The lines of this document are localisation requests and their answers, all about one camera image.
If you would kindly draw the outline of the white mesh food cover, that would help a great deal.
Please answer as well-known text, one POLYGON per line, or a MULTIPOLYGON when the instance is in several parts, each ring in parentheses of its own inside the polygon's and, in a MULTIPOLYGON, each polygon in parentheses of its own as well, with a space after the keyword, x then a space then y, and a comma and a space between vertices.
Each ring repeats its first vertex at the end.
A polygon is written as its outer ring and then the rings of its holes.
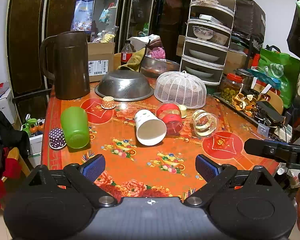
POLYGON ((161 102, 174 102, 197 109, 205 106, 207 91, 200 78, 185 71, 171 71, 157 78, 154 96, 161 102))

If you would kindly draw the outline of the stacked white dish rack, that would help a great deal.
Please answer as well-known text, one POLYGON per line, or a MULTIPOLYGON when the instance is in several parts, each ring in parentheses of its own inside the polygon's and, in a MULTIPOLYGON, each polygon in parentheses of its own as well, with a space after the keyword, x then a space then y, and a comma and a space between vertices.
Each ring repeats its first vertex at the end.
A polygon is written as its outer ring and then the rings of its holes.
POLYGON ((180 69, 220 84, 230 47, 236 0, 191 0, 180 69))

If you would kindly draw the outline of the glass jar red lid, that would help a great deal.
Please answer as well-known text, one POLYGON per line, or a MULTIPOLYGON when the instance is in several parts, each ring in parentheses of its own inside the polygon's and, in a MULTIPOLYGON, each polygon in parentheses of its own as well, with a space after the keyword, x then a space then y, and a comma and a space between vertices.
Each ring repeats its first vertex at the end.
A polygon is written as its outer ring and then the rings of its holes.
POLYGON ((233 73, 229 73, 221 82, 220 97, 231 103, 232 98, 236 96, 242 88, 243 79, 233 73))

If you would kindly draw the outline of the brown plastic pitcher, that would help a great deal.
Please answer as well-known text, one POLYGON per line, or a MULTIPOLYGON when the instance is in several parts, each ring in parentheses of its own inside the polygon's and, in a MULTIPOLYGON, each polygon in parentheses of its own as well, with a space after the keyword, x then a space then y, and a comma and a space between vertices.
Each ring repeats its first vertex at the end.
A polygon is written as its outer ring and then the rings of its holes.
POLYGON ((83 31, 67 31, 47 37, 39 52, 46 78, 54 81, 59 100, 74 100, 90 92, 88 42, 83 31))

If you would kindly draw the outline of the steel colander bowl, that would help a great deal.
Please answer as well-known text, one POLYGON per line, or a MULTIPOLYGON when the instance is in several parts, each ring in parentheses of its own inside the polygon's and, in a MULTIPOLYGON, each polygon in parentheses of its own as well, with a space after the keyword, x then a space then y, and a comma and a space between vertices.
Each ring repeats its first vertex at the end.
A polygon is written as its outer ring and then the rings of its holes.
POLYGON ((111 96, 115 101, 131 102, 151 97, 153 88, 140 72, 115 70, 102 77, 95 93, 102 98, 111 96))

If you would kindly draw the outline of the steel mixing bowl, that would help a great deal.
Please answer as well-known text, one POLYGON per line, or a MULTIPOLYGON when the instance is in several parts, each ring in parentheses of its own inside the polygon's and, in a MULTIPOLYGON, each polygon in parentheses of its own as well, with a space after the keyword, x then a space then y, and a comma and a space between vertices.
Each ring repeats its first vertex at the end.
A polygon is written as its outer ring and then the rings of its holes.
POLYGON ((158 78, 161 74, 170 71, 179 71, 180 64, 170 60, 144 57, 140 64, 140 73, 146 77, 158 78))

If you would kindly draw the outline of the white paper cup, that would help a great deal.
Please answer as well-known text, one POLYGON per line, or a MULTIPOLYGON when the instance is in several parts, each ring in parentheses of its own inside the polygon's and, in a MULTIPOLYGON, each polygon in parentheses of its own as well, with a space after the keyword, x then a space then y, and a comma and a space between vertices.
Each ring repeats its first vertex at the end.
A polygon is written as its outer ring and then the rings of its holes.
POLYGON ((165 123, 147 109, 139 110, 134 117, 136 138, 145 146, 154 146, 160 143, 167 133, 165 123))

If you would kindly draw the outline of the red floral tablecloth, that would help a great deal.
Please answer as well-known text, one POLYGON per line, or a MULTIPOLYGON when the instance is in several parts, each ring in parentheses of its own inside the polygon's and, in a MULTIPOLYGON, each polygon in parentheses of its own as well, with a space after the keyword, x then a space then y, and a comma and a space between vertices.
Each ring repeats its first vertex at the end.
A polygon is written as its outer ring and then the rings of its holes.
POLYGON ((118 102, 105 110, 102 99, 91 91, 83 98, 63 101, 50 95, 42 144, 42 164, 60 170, 70 163, 83 163, 102 154, 105 171, 97 178, 98 186, 115 198, 171 197, 185 199, 200 189, 205 180, 196 171, 195 158, 203 154, 218 164, 231 164, 240 170, 264 166, 271 174, 277 162, 249 155, 244 142, 260 139, 256 127, 212 96, 206 98, 204 110, 218 118, 218 126, 209 138, 200 139, 193 130, 193 110, 186 112, 181 131, 168 135, 154 146, 145 146, 136 138, 134 117, 139 110, 156 112, 160 102, 155 97, 136 102, 118 102), (65 147, 53 150, 49 132, 61 126, 61 114, 69 107, 81 107, 88 115, 90 142, 82 149, 65 147))

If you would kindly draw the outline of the cola bottle red label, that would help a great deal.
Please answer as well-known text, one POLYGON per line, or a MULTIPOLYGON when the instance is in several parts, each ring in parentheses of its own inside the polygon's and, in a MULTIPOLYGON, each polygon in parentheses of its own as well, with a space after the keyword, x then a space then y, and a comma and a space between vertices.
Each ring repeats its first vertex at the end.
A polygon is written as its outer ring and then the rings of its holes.
POLYGON ((130 44, 130 40, 126 40, 125 41, 125 45, 123 46, 122 50, 121 50, 121 64, 126 64, 129 59, 132 57, 133 55, 133 50, 130 44))

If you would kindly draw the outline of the green shopping bag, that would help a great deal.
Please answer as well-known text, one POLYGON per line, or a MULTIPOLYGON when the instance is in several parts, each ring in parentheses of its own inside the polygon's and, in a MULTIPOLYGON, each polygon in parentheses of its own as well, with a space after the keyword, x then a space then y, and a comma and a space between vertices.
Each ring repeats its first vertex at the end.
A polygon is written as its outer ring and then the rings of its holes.
POLYGON ((280 98, 283 106, 289 108, 296 95, 300 60, 282 53, 276 46, 266 46, 260 50, 258 71, 280 82, 280 98))

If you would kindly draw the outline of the red patterned plastic cup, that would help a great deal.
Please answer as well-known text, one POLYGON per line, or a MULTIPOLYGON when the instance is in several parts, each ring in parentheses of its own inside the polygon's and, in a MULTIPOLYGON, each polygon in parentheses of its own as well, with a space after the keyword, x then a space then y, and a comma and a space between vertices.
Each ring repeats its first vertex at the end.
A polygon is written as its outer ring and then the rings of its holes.
POLYGON ((168 135, 176 135, 183 128, 181 111, 175 103, 162 103, 156 110, 156 116, 163 121, 167 128, 168 135))

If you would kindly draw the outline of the purple polka dot cupcake cup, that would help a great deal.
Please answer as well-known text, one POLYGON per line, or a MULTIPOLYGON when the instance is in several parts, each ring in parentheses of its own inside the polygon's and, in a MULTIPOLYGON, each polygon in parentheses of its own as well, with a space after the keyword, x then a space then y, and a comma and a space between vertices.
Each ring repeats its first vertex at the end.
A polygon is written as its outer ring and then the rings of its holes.
POLYGON ((49 132, 49 145, 53 150, 60 150, 66 146, 63 130, 54 128, 49 132))

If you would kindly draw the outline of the dark wooden cabinet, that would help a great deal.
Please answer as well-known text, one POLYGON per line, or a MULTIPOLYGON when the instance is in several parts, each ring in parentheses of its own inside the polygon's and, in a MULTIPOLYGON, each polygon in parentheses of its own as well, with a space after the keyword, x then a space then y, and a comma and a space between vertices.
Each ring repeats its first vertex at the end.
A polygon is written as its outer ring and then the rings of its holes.
MULTIPOLYGON (((39 65, 42 41, 71 28, 76 0, 9 0, 7 62, 13 101, 20 120, 46 114, 51 81, 39 65)), ((185 34, 190 0, 94 0, 93 33, 106 25, 118 26, 115 52, 126 39, 155 34, 166 57, 179 62, 178 38, 185 34)))

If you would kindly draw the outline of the snack bag blue white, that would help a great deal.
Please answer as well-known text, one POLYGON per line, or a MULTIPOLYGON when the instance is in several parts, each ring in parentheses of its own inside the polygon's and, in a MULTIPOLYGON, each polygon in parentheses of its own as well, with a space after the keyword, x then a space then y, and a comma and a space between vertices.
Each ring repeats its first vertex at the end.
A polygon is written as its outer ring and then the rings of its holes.
POLYGON ((71 31, 91 33, 93 22, 94 0, 76 0, 71 31))

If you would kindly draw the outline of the orange polka dot cupcake cup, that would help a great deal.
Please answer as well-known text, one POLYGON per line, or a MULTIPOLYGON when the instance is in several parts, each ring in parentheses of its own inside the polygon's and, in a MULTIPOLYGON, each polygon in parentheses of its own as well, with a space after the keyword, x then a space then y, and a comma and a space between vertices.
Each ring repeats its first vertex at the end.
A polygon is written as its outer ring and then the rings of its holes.
POLYGON ((114 98, 112 96, 105 96, 102 99, 101 107, 103 109, 114 109, 116 107, 114 98))

